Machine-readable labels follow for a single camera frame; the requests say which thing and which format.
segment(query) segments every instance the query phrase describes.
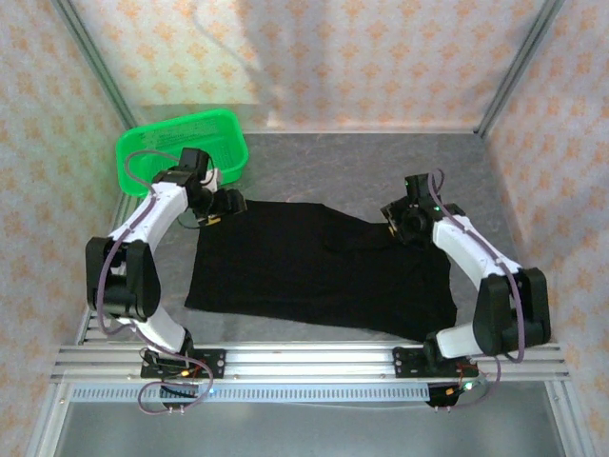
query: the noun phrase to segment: patterned wallpaper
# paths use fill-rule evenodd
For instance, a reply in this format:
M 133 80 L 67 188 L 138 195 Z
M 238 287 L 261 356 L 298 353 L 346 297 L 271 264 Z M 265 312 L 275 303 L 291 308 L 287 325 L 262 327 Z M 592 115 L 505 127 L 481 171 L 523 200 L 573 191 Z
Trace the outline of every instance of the patterned wallpaper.
M 609 9 L 565 2 L 489 146 L 521 256 L 549 279 L 598 455 L 609 449 Z
M 473 129 L 542 0 L 75 0 L 140 123 Z
M 48 0 L 0 2 L 0 454 L 25 452 L 108 228 L 123 129 Z

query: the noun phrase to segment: glass panel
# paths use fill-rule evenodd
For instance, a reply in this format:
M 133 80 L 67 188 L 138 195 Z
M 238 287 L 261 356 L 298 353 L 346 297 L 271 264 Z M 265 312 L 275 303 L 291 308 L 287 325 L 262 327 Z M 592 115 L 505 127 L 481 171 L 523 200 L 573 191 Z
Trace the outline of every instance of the glass panel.
M 427 406 L 208 403 L 184 416 L 72 404 L 56 457 L 563 455 L 543 383 L 502 384 L 450 413 Z

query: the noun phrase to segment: green basket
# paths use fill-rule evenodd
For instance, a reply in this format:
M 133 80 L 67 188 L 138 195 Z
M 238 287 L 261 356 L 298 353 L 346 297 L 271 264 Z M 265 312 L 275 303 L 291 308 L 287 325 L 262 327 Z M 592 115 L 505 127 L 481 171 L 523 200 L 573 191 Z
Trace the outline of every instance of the green basket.
M 249 154 L 237 116 L 228 109 L 213 109 L 126 131 L 116 143 L 118 182 L 124 193 L 144 197 L 147 189 L 125 173 L 125 160 L 136 150 L 156 149 L 180 157 L 182 148 L 207 152 L 222 172 L 222 184 L 241 177 Z M 176 165 L 154 154 L 133 157 L 133 174 L 151 183 L 156 174 Z

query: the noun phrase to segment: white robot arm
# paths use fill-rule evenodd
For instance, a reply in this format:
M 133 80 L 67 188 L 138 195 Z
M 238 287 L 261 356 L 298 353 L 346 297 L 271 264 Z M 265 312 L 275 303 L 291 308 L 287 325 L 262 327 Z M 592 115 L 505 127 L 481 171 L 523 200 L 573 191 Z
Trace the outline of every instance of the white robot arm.
M 218 190 L 220 172 L 207 170 L 207 158 L 199 149 L 185 149 L 180 165 L 155 178 L 154 192 L 128 221 L 108 238 L 93 238 L 87 246 L 88 302 L 96 309 L 100 271 L 109 247 L 147 211 L 149 200 L 156 199 L 152 210 L 124 238 L 112 263 L 113 271 L 105 287 L 104 313 L 180 355 L 192 350 L 192 338 L 160 305 L 160 284 L 152 254 L 171 223 L 188 208 L 193 209 L 203 225 L 217 215 L 245 209 L 245 200 L 237 190 Z M 406 196 L 387 205 L 382 212 L 401 241 L 423 246 L 434 244 L 444 250 L 479 291 L 473 322 L 429 335 L 423 344 L 427 359 L 433 364 L 482 353 L 497 355 L 519 347 L 522 332 L 510 305 L 510 295 L 515 291 L 510 289 L 508 273 L 518 288 L 526 345 L 549 341 L 547 289 L 541 271 L 524 269 L 493 248 L 456 205 L 444 206 L 434 201 L 427 178 L 427 174 L 407 177 Z
M 430 364 L 470 355 L 498 355 L 550 340 L 547 286 L 537 268 L 523 268 L 495 249 L 454 204 L 444 205 L 428 174 L 405 178 L 406 196 L 382 209 L 405 244 L 430 243 L 467 274 L 478 300 L 474 320 L 428 335 Z M 516 302 L 515 309 L 511 301 Z
M 104 314 L 181 355 L 192 349 L 192 339 L 160 305 L 153 253 L 169 226 L 187 209 L 194 211 L 202 225 L 245 209 L 239 191 L 218 190 L 222 175 L 218 169 L 207 170 L 208 160 L 200 149 L 184 149 L 179 165 L 154 178 L 152 191 L 129 219 L 108 238 L 92 238 L 86 250 L 88 302 L 96 309 L 102 265 L 110 247 L 123 237 L 105 282 Z

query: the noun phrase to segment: black t-shirt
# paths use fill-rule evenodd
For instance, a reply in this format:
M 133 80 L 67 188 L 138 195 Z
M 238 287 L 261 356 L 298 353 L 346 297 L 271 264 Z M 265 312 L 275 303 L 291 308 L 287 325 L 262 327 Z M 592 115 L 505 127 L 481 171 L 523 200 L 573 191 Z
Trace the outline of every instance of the black t-shirt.
M 388 224 L 320 204 L 247 201 L 202 228 L 186 306 L 368 328 L 422 341 L 455 325 L 450 263 Z

